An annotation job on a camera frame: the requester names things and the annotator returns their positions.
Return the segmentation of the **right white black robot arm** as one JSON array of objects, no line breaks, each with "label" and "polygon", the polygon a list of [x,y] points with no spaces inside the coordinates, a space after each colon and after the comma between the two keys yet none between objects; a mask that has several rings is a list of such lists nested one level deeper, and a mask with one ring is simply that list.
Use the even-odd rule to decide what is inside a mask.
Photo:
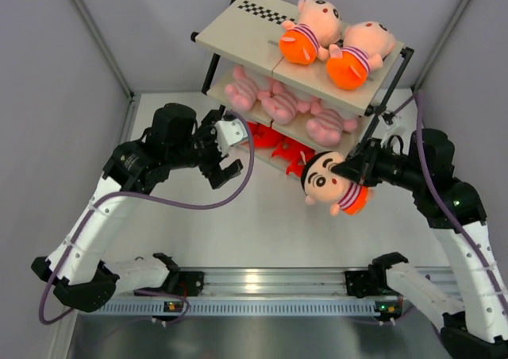
[{"label": "right white black robot arm", "polygon": [[479,193],[454,176],[454,152],[446,133],[417,129],[406,154],[372,138],[331,171],[365,187],[389,183],[408,190],[445,252],[460,295],[444,293],[399,253],[372,261],[372,287],[408,299],[432,323],[450,357],[505,358],[507,287]]}]

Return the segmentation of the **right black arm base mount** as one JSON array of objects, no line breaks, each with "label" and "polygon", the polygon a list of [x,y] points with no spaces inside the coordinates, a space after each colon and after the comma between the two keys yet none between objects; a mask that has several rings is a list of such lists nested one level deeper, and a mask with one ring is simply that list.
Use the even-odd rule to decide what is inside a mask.
[{"label": "right black arm base mount", "polygon": [[345,271],[344,280],[347,294],[358,299],[388,295],[391,292],[382,285],[377,275],[368,270]]}]

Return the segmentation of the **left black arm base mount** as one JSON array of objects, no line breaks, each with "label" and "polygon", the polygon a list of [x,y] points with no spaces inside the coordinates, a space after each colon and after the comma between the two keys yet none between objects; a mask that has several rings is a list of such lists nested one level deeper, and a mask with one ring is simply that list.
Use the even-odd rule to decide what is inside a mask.
[{"label": "left black arm base mount", "polygon": [[201,294],[204,288],[205,273],[202,271],[173,271],[167,279],[156,288],[136,290],[136,295],[176,295],[186,298]]}]

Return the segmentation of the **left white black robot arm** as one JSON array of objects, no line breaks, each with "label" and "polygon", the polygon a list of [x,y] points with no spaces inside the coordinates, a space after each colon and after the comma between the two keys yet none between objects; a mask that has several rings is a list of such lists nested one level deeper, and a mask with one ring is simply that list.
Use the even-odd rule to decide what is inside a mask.
[{"label": "left white black robot arm", "polygon": [[83,312],[131,291],[182,295],[179,266],[168,255],[152,253],[121,263],[107,263],[103,255],[139,202],[153,200],[154,188],[174,170],[197,168],[213,189],[239,176],[240,160],[226,168],[221,162],[248,138],[247,122],[223,106],[201,122],[183,104],[157,109],[140,138],[114,149],[87,207],[62,243],[48,256],[34,259],[31,269],[46,283],[44,294]]}]

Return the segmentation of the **pink striped frog plush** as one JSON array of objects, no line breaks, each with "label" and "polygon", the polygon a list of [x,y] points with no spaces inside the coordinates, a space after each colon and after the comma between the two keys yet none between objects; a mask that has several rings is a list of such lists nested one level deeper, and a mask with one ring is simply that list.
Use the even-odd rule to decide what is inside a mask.
[{"label": "pink striped frog plush", "polygon": [[298,88],[275,81],[271,94],[260,100],[261,106],[278,125],[286,125],[299,113],[305,113],[318,99]]},{"label": "pink striped frog plush", "polygon": [[317,144],[337,145],[343,133],[352,133],[358,127],[360,116],[347,110],[336,110],[332,103],[318,100],[310,105],[312,117],[306,122],[306,132]]},{"label": "pink striped frog plush", "polygon": [[249,111],[257,100],[271,96],[272,78],[242,65],[233,69],[233,81],[225,86],[224,93],[233,109]]}]

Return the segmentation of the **boy doll black hair back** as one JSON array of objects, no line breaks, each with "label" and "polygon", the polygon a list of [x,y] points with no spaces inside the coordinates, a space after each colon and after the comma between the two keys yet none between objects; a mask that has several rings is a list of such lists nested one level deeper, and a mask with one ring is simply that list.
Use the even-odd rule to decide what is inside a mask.
[{"label": "boy doll black hair back", "polygon": [[326,0],[299,0],[298,18],[282,23],[285,33],[279,39],[283,57],[301,65],[329,58],[329,46],[341,38],[341,14]]}]

